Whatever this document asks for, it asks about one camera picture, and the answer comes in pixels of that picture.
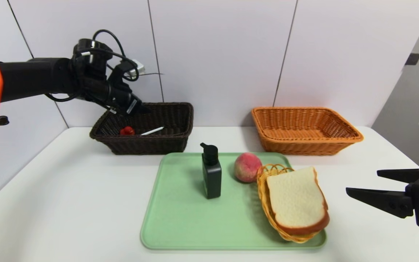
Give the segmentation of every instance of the black pump bottle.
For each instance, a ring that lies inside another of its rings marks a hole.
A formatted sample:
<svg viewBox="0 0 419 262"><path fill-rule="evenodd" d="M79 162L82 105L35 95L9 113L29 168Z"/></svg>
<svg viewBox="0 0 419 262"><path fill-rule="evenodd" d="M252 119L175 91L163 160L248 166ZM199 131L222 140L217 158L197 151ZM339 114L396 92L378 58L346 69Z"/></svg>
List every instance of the black pump bottle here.
<svg viewBox="0 0 419 262"><path fill-rule="evenodd" d="M218 148L205 143L200 144L203 147L203 178L206 198L217 198L221 196L221 164L218 159Z"/></svg>

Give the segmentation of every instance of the bread crust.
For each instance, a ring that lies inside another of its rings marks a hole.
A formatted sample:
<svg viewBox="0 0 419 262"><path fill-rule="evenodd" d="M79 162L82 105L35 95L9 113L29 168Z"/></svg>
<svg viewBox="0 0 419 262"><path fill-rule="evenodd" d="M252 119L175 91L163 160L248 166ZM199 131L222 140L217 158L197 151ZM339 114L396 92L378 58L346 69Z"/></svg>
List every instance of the bread crust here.
<svg viewBox="0 0 419 262"><path fill-rule="evenodd" d="M323 191L319 187L318 173L316 173L316 169L314 167L313 167L313 171L315 173L315 183L316 183L316 186L318 187L319 191L321 192L321 195L323 196L324 216L323 216L323 218L319 222L317 222L316 224L311 225L309 227L288 227L288 226L285 226L285 225L280 224L277 221L277 219L276 219L276 216L277 216L276 213L274 213L274 211L272 211L273 214L274 214L274 220L276 221L276 223L278 224L278 226L282 230L284 230L284 232L286 232L288 234L295 234L295 235L299 235L299 234L312 234L312 233L319 232L319 231L323 230L329 224L329 214L327 212L328 211L328 205L327 205L327 202L326 202L326 198L324 197Z"/></svg>

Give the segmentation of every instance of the red pepper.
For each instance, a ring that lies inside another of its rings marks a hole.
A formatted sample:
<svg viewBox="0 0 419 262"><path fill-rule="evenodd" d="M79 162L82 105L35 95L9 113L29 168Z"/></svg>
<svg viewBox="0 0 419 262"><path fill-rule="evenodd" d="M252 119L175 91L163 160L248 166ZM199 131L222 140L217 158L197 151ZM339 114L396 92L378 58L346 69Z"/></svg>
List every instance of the red pepper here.
<svg viewBox="0 0 419 262"><path fill-rule="evenodd" d="M131 126L126 126L119 132L120 135L134 135L135 130Z"/></svg>

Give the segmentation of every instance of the wicker basket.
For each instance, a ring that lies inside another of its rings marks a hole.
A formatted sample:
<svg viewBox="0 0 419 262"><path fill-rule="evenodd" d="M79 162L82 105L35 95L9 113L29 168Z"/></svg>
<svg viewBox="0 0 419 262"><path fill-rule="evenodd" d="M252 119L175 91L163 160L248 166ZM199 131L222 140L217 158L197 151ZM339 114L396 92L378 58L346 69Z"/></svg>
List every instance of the wicker basket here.
<svg viewBox="0 0 419 262"><path fill-rule="evenodd" d="M251 111L263 148L286 155L335 155L363 136L322 107L258 107Z"/></svg>
<svg viewBox="0 0 419 262"><path fill-rule="evenodd" d="M163 155L183 152L193 128L190 103L144 103L148 114L122 116L106 112L93 126L90 137L107 145L116 155ZM146 136L123 136L119 131L131 126L137 134L163 126Z"/></svg>
<svg viewBox="0 0 419 262"><path fill-rule="evenodd" d="M303 235L288 234L282 228L278 226L278 224L274 220L274 213L271 209L269 189L268 189L268 184L266 183L266 178L268 178L269 176L275 176L278 174L287 173L288 171L294 171L294 170L292 168L285 167L281 164L267 164L266 166L263 166L262 168L260 168L258 170L258 174L256 178L256 182L258 183L258 196L260 197L261 206L263 207L263 211L266 214L266 217L268 218L269 223L271 224L272 227L274 227L274 229L277 230L277 232L279 232L279 235L287 241L304 243L312 239L320 231L312 233L312 234L303 234Z"/></svg>

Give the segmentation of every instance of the toast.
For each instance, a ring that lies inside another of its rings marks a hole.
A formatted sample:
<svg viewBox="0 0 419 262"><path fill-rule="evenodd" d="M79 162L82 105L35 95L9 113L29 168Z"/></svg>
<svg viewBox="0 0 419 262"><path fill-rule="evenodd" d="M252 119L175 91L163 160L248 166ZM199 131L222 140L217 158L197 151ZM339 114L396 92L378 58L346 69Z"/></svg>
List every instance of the toast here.
<svg viewBox="0 0 419 262"><path fill-rule="evenodd" d="M328 207L316 177L311 166L266 178L276 224L286 233L312 234L328 225Z"/></svg>

